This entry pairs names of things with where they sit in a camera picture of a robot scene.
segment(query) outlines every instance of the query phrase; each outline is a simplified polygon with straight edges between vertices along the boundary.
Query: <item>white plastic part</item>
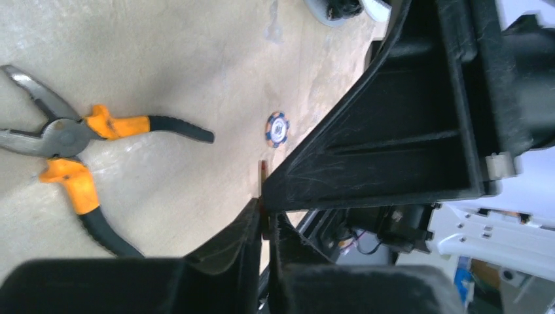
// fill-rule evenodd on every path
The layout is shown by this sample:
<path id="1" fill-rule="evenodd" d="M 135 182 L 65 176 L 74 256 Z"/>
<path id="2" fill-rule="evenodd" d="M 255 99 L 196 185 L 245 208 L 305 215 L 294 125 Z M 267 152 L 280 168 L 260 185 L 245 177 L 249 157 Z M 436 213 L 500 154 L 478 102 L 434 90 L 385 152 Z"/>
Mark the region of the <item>white plastic part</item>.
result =
<path id="1" fill-rule="evenodd" d="M 433 211 L 428 247 L 555 281 L 555 232 L 444 204 Z"/>
<path id="2" fill-rule="evenodd" d="M 283 118 L 276 118 L 270 129 L 271 140 L 274 143 L 281 143 L 285 136 L 287 136 L 287 121 Z"/>
<path id="3" fill-rule="evenodd" d="M 391 6 L 382 0 L 360 0 L 365 12 L 376 22 L 386 22 L 391 14 Z"/>
<path id="4" fill-rule="evenodd" d="M 547 309 L 547 312 L 545 312 L 545 314 L 555 314 L 555 300 L 553 300 L 553 304 L 551 304 L 551 307 Z"/>

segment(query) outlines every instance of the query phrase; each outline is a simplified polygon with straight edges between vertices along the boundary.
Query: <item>black plastic part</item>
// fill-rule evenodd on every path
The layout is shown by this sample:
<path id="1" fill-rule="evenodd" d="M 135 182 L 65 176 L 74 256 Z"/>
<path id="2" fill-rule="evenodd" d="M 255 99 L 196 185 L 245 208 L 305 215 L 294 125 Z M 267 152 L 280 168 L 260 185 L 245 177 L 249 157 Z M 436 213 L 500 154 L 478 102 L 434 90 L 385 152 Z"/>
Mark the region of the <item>black plastic part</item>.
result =
<path id="1" fill-rule="evenodd" d="M 214 133 L 181 119 L 170 116 L 149 116 L 151 131 L 175 132 L 191 139 L 214 143 Z"/>
<path id="2" fill-rule="evenodd" d="M 346 224 L 376 234 L 380 242 L 400 253 L 429 253 L 426 241 L 433 234 L 428 225 L 435 206 L 396 205 L 347 210 Z"/>
<path id="3" fill-rule="evenodd" d="M 331 259 L 322 254 L 313 243 L 291 225 L 287 215 L 278 213 L 270 216 L 274 232 L 270 238 L 270 278 L 268 282 L 268 305 L 271 313 L 297 313 L 290 308 L 291 293 L 283 287 L 283 270 L 290 264 L 314 267 L 333 265 Z"/>
<path id="4" fill-rule="evenodd" d="M 465 312 L 453 283 L 432 266 L 294 264 L 284 268 L 282 276 L 288 307 L 270 307 L 271 313 Z"/>
<path id="5" fill-rule="evenodd" d="M 369 68 L 264 182 L 268 212 L 492 195 L 486 158 L 514 170 L 533 146 L 495 1 L 392 5 Z"/>
<path id="6" fill-rule="evenodd" d="M 359 0 L 327 0 L 328 1 L 328 19 L 339 20 L 352 18 L 359 15 L 363 11 L 363 7 Z"/>
<path id="7" fill-rule="evenodd" d="M 144 257 L 137 249 L 122 239 L 112 229 L 112 227 L 110 227 L 106 218 L 102 214 L 100 206 L 87 214 L 77 216 L 79 217 L 79 220 L 81 220 L 85 230 L 90 234 L 94 241 L 108 251 L 112 252 L 115 256 L 136 258 Z"/>
<path id="8" fill-rule="evenodd" d="M 555 31 L 523 15 L 504 31 L 516 60 L 516 91 L 533 137 L 532 149 L 555 145 Z"/>
<path id="9" fill-rule="evenodd" d="M 0 289 L 0 313 L 255 313 L 259 221 L 252 199 L 184 258 L 23 264 Z"/>

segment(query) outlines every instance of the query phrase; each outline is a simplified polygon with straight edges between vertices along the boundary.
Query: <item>poker chip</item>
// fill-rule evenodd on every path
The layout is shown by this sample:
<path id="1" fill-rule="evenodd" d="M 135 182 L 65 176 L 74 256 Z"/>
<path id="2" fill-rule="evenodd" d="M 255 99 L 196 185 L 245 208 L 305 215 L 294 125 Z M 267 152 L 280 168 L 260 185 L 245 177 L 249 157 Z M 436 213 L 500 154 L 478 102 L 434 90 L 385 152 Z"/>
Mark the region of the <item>poker chip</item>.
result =
<path id="1" fill-rule="evenodd" d="M 266 142 L 269 147 L 278 148 L 287 141 L 289 120 L 285 113 L 276 111 L 268 118 L 266 123 Z"/>

